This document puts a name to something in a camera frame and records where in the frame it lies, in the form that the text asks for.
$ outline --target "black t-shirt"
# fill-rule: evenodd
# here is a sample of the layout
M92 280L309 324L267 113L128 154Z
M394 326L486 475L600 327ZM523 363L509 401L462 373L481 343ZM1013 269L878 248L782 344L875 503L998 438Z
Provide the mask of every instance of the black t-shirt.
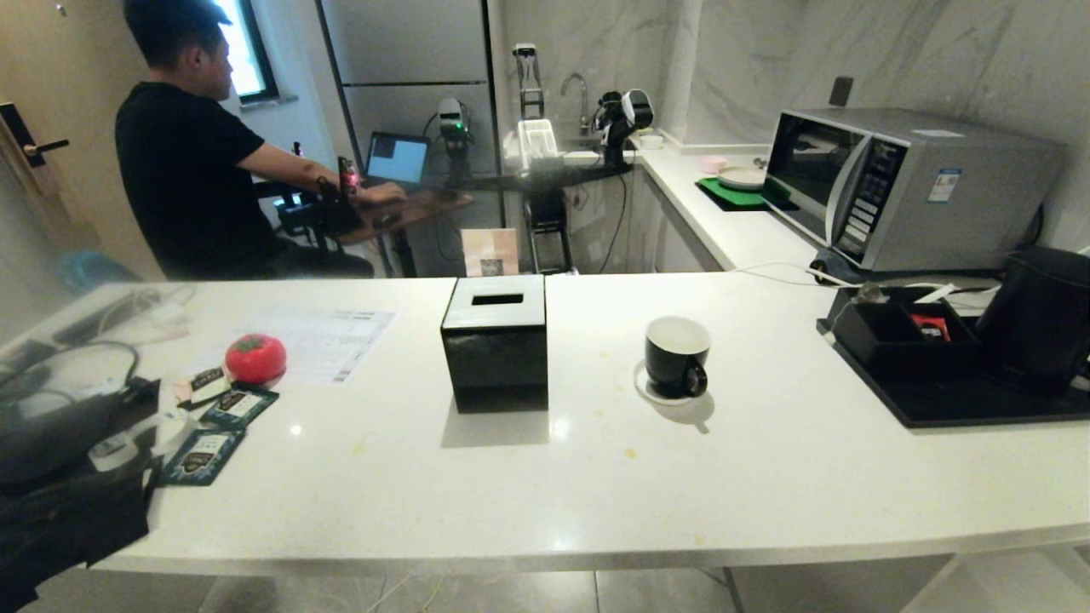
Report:
M237 166L265 141L218 103L141 83L116 136L129 203L169 278L245 278L283 249Z

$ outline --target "black box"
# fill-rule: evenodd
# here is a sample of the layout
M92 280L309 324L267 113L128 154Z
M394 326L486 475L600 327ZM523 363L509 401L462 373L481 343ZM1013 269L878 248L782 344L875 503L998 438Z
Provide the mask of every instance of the black box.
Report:
M458 279L440 335L458 412L548 409L543 276Z
M885 304L855 303L845 292L829 311L829 325L844 346L869 372L906 376L953 376L980 361L980 340L946 301L916 304L912 293L892 296ZM928 340L911 314L942 317L950 339Z

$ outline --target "green mat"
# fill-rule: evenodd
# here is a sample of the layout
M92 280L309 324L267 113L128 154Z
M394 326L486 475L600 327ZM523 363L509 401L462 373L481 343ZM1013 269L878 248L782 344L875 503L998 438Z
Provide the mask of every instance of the green mat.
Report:
M729 188L724 188L723 183L719 182L715 177L710 177L707 179L701 179L697 181L697 187L703 190L708 195L714 196L712 200L719 199L725 202L719 202L716 200L716 204L726 209L726 206L731 208L749 208L764 206L764 200L761 197L761 192L740 192L738 190L731 190Z

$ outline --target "window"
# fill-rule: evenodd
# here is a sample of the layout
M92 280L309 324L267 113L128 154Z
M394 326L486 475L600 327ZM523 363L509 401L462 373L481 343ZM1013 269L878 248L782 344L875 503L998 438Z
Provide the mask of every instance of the window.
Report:
M215 0L223 8L227 19L234 25L222 25L223 36L230 45L228 59L234 72L231 82L243 104L276 98L280 92L272 79L265 45L257 31L254 8L250 0Z

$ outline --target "wall switch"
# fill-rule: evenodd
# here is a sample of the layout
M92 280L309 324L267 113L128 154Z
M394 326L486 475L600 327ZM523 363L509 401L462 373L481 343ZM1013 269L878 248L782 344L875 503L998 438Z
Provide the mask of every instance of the wall switch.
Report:
M851 84L856 80L850 76L837 76L833 82L833 93L828 96L828 104L834 107L848 106L848 96L851 94Z

